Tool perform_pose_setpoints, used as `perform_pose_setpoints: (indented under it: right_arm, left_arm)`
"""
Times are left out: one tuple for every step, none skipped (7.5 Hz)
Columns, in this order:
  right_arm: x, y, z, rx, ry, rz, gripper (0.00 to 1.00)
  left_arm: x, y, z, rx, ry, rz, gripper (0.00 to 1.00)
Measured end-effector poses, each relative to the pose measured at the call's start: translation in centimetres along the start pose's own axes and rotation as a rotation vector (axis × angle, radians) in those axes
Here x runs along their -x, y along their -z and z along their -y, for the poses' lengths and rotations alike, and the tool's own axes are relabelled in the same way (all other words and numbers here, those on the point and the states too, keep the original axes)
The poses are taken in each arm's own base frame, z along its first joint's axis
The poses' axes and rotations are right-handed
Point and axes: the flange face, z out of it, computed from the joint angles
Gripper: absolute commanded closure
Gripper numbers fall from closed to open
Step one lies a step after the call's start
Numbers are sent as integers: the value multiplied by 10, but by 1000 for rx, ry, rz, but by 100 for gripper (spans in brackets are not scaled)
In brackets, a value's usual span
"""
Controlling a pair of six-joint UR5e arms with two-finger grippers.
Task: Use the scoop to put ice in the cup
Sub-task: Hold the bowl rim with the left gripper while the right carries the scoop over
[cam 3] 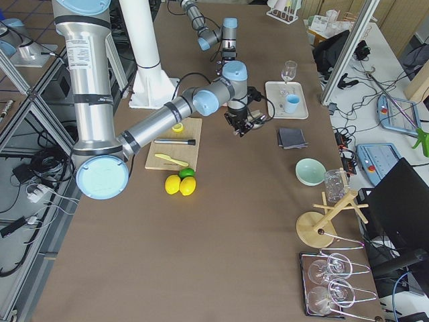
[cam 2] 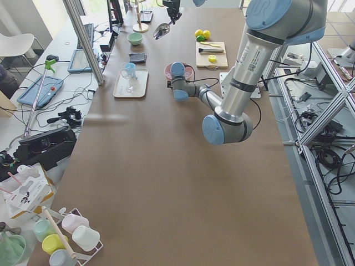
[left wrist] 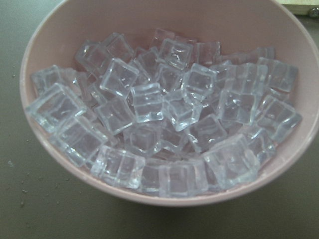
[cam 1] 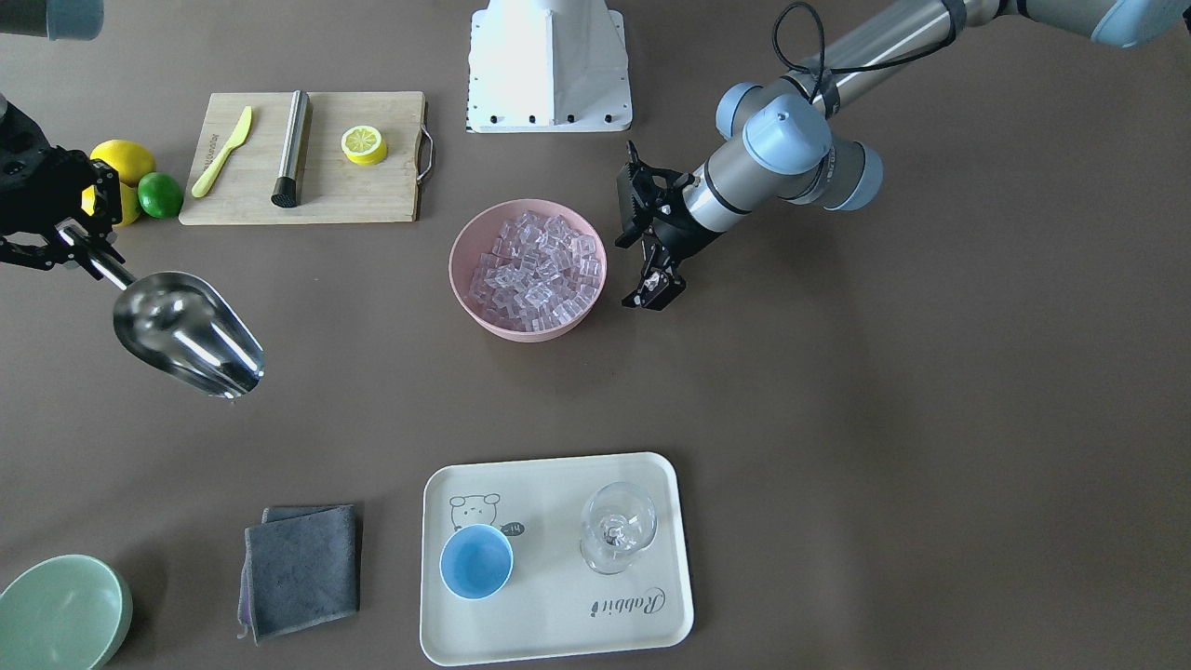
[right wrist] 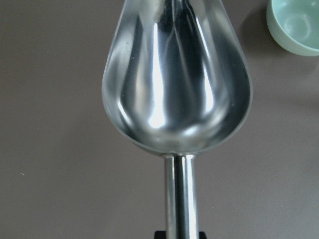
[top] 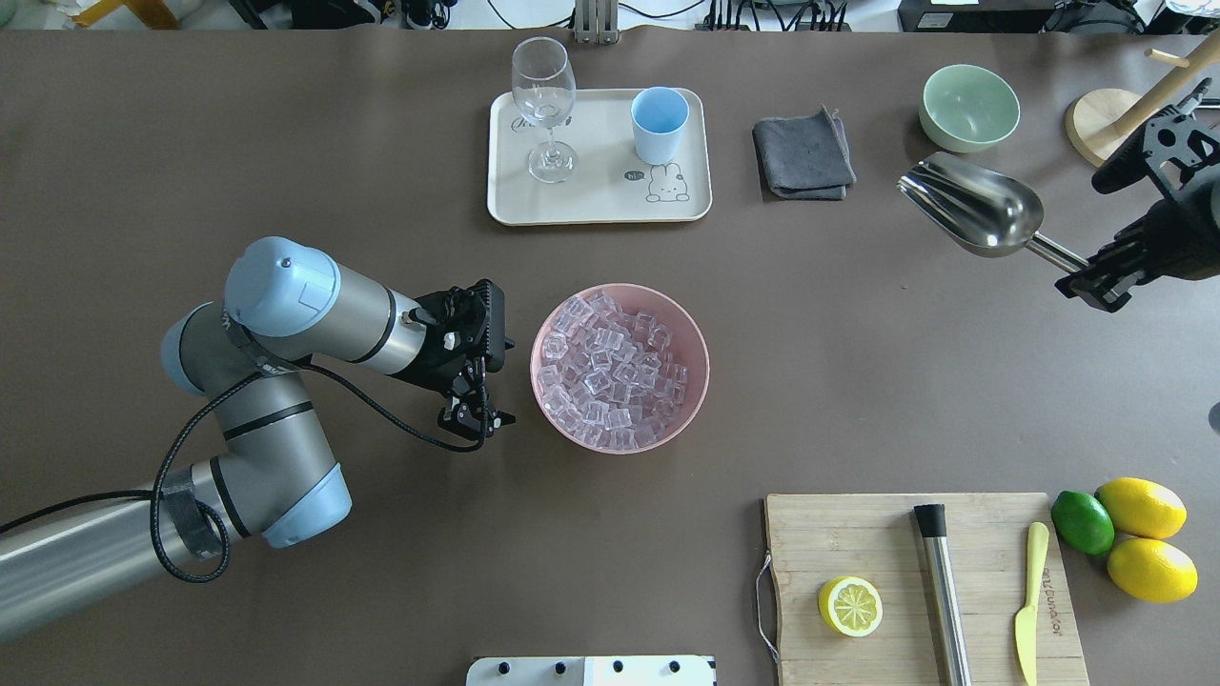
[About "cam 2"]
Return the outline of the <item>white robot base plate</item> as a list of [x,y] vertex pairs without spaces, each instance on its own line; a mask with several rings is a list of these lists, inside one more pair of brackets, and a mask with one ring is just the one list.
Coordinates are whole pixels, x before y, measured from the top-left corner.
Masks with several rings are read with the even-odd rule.
[[[220,79],[220,89],[222,98],[224,98],[229,90],[230,80],[233,77],[233,74],[229,72],[220,72],[219,79]],[[258,86],[255,87],[253,93],[251,94],[252,99],[260,99],[261,93]]]

